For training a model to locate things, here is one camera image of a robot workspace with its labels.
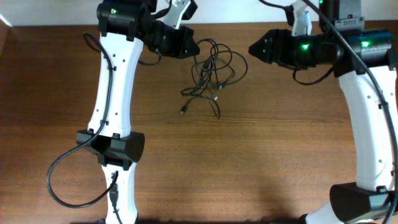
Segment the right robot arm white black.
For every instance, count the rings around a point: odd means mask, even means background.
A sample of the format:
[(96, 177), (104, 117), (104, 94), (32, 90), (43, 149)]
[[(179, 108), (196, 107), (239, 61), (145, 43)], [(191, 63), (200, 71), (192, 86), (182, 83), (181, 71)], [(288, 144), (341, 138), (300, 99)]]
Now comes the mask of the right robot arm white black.
[(367, 30), (360, 1), (295, 1), (290, 29), (272, 29), (249, 47), (259, 60), (294, 73), (327, 64), (351, 118), (356, 180), (331, 187), (329, 201), (299, 223), (389, 223), (397, 215), (397, 56), (392, 33)]

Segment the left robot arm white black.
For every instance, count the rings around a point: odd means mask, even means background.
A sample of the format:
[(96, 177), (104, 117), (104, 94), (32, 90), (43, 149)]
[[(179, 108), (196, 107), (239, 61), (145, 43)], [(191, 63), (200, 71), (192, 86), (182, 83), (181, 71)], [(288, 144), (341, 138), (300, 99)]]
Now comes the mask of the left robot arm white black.
[(193, 30), (181, 26), (197, 9), (195, 1), (171, 1), (160, 21), (156, 1), (103, 1), (97, 7), (101, 69), (95, 110), (76, 141), (89, 138), (106, 178), (108, 211), (101, 223), (135, 223), (134, 174), (145, 137), (131, 128), (134, 76), (144, 47), (164, 57), (188, 58), (200, 49)]

